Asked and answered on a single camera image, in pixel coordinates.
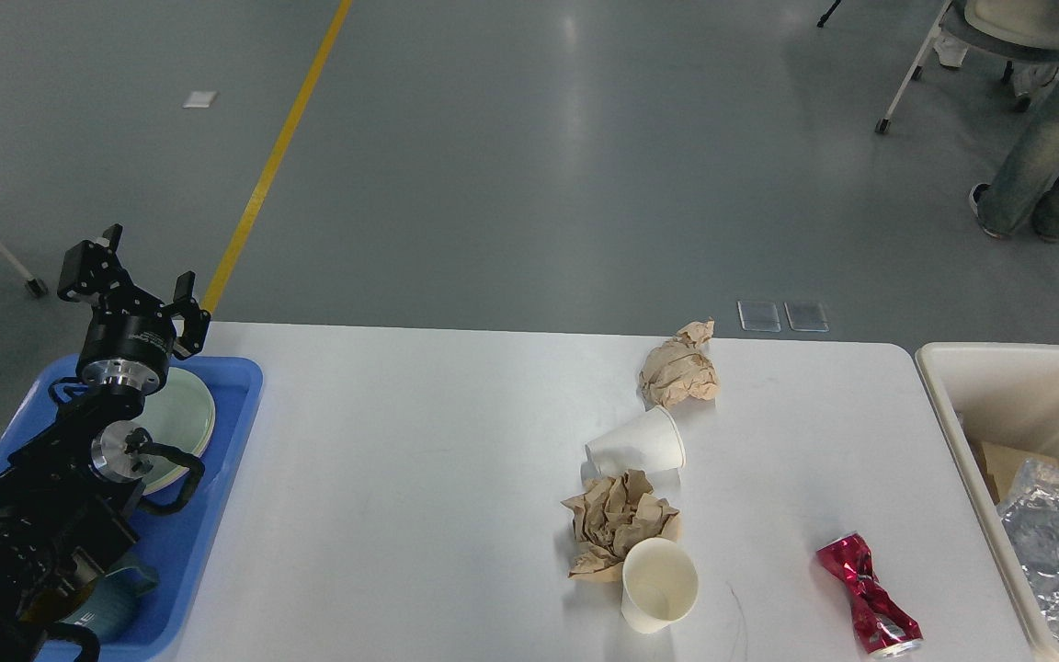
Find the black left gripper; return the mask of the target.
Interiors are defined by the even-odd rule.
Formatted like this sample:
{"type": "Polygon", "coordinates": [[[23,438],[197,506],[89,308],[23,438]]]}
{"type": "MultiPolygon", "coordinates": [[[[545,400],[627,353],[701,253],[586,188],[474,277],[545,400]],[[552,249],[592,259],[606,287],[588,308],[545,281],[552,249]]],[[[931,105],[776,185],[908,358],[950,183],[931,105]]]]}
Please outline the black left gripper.
{"type": "Polygon", "coordinates": [[[76,377],[89,386],[123,384],[144,395],[165,382],[170,355],[189,360],[205,345],[211,314],[195,298],[195,272],[176,280],[172,301],[150,314],[150,294],[139,288],[118,257],[123,226],[64,252],[56,296],[91,306],[92,317],[76,377]]]}

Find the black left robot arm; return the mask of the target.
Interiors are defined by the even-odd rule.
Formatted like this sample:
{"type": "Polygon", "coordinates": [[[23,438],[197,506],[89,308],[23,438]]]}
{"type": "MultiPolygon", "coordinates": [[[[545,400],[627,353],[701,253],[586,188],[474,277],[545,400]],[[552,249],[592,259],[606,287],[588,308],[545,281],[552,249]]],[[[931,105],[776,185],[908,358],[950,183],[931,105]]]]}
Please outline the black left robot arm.
{"type": "Polygon", "coordinates": [[[200,457],[133,421],[167,384],[172,359],[201,352],[211,314],[193,272],[177,278],[169,302],[139,288],[118,260],[122,232],[114,223],[64,255],[56,293],[92,310],[67,380],[77,395],[56,404],[0,473],[0,661],[32,661],[51,640],[96,661],[96,633],[37,604],[93,589],[139,540],[133,512],[176,514],[207,473],[200,457]]]}

